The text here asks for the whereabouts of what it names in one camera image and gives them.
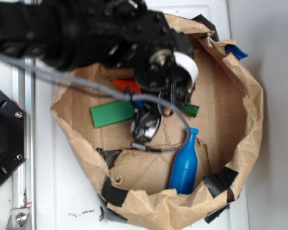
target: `black tape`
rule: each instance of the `black tape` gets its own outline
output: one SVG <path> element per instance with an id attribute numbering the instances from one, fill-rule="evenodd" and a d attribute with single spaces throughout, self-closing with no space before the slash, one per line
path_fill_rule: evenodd
<path id="1" fill-rule="evenodd" d="M 105 159 L 105 162 L 107 163 L 107 166 L 109 169 L 113 168 L 114 161 L 122 152 L 121 149 L 104 151 L 102 148 L 97 148 L 96 150 L 100 153 L 100 155 L 103 157 L 103 159 Z"/>
<path id="2" fill-rule="evenodd" d="M 212 197 L 215 198 L 231 187 L 237 175 L 238 172 L 224 167 L 218 173 L 204 176 L 203 181 L 210 191 Z"/>
<path id="3" fill-rule="evenodd" d="M 121 207 L 126 199 L 127 194 L 127 190 L 114 187 L 111 183 L 110 177 L 106 178 L 102 187 L 101 195 L 107 202 L 111 203 L 112 205 Z"/>
<path id="4" fill-rule="evenodd" d="M 227 204 L 224 207 L 218 209 L 217 211 L 209 213 L 208 216 L 205 217 L 204 220 L 206 221 L 206 223 L 210 224 L 215 218 L 219 217 L 220 214 L 226 209 L 229 209 L 229 204 Z"/>
<path id="5" fill-rule="evenodd" d="M 196 16 L 195 18 L 192 19 L 193 21 L 199 22 L 204 24 L 209 30 L 214 31 L 215 33 L 213 35 L 211 35 L 210 37 L 212 38 L 212 40 L 214 40 L 215 42 L 220 41 L 219 39 L 219 35 L 217 34 L 216 31 L 216 26 L 214 24 L 212 24 L 208 19 L 206 19 L 204 16 L 202 16 L 201 14 Z"/>
<path id="6" fill-rule="evenodd" d="M 107 202 L 105 202 L 100 196 L 98 196 L 101 201 L 101 215 L 99 216 L 99 221 L 102 221 L 103 219 L 107 219 L 110 221 L 115 221 L 119 223 L 127 223 L 127 219 L 121 216 L 120 214 L 112 211 L 111 209 L 107 208 Z"/>

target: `bottle cap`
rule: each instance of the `bottle cap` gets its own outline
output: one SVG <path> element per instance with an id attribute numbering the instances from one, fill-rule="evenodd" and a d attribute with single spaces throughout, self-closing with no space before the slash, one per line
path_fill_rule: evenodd
<path id="1" fill-rule="evenodd" d="M 190 132 L 193 133 L 193 134 L 198 134 L 199 133 L 198 129 L 196 129 L 196 128 L 190 128 Z"/>

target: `black plate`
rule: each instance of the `black plate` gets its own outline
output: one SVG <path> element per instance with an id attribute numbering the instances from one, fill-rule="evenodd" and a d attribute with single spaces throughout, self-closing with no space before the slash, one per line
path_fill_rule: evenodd
<path id="1" fill-rule="evenodd" d="M 25 113 L 0 90 L 0 186 L 25 161 Z"/>

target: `white wall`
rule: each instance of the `white wall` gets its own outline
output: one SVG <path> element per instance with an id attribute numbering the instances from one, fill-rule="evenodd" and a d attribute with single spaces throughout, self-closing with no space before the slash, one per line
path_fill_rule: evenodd
<path id="1" fill-rule="evenodd" d="M 228 0 L 232 38 L 265 93 L 258 162 L 247 182 L 251 230 L 288 230 L 288 0 Z"/>

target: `metal bracket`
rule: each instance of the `metal bracket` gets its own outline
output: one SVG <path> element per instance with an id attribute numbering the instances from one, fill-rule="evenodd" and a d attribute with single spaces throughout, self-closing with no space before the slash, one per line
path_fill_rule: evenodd
<path id="1" fill-rule="evenodd" d="M 8 225 L 5 230 L 31 230 L 32 217 L 30 208 L 16 208 L 11 210 Z"/>
<path id="2" fill-rule="evenodd" d="M 25 112 L 0 90 L 0 186 L 25 161 Z"/>

